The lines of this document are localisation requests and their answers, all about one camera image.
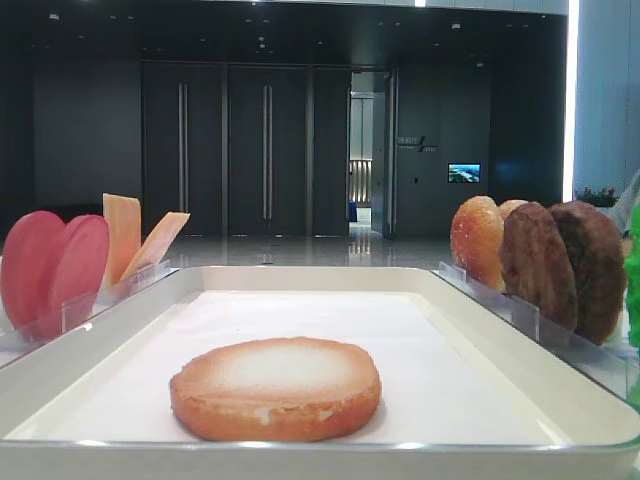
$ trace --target light strip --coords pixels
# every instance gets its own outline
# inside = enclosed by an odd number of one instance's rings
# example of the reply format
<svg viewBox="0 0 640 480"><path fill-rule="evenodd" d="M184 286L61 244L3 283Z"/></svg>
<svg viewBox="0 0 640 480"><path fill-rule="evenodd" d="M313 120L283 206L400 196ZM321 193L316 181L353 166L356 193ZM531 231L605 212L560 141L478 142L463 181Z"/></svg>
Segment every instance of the light strip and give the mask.
<svg viewBox="0 0 640 480"><path fill-rule="evenodd" d="M569 0L567 32L567 85L564 112L564 166L562 170L562 201L573 200L573 166L576 135L576 84L578 81L578 31L580 0Z"/></svg>

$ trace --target vertical metal handle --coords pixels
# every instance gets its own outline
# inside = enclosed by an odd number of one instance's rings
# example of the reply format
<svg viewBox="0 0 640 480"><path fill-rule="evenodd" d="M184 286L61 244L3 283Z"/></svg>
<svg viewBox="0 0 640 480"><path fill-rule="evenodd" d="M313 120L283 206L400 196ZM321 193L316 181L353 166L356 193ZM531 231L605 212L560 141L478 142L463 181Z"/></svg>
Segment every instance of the vertical metal handle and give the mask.
<svg viewBox="0 0 640 480"><path fill-rule="evenodd" d="M183 212L189 213L189 187L191 183L191 171L189 169L189 85L182 84L182 155L183 162L183 178L184 178L184 201Z"/></svg>
<svg viewBox="0 0 640 480"><path fill-rule="evenodd" d="M262 219L267 220L269 189L269 87L262 88Z"/></svg>
<svg viewBox="0 0 640 480"><path fill-rule="evenodd" d="M273 218L273 88L269 85L269 220Z"/></svg>
<svg viewBox="0 0 640 480"><path fill-rule="evenodd" d="M178 84L178 210L184 212L184 89Z"/></svg>

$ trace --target ceiling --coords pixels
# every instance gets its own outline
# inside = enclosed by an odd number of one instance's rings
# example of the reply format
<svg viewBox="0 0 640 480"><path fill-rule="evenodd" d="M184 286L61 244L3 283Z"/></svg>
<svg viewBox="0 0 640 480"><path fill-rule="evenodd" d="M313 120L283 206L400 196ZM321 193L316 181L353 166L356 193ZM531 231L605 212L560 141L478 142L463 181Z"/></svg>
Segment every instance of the ceiling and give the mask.
<svg viewBox="0 0 640 480"><path fill-rule="evenodd" d="M0 0L0 31L5 46L36 56L484 65L558 38L566 17L271 1Z"/></svg>

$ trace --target blue object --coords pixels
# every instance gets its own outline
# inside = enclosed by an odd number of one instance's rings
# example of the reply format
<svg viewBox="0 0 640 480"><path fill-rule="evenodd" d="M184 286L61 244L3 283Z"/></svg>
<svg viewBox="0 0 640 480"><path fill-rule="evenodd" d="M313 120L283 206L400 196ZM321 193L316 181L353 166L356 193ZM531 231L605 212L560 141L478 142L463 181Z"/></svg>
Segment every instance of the blue object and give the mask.
<svg viewBox="0 0 640 480"><path fill-rule="evenodd" d="M356 206L356 202L349 202L349 221L358 221L358 208Z"/></svg>

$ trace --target wall-mounted screen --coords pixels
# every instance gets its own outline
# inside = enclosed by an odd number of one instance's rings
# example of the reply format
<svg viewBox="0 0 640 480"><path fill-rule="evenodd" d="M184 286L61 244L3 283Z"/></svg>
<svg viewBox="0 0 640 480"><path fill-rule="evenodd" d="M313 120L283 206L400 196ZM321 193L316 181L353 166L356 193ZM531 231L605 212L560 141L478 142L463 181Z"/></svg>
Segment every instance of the wall-mounted screen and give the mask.
<svg viewBox="0 0 640 480"><path fill-rule="evenodd" d="M449 183L479 183L479 163L450 163Z"/></svg>

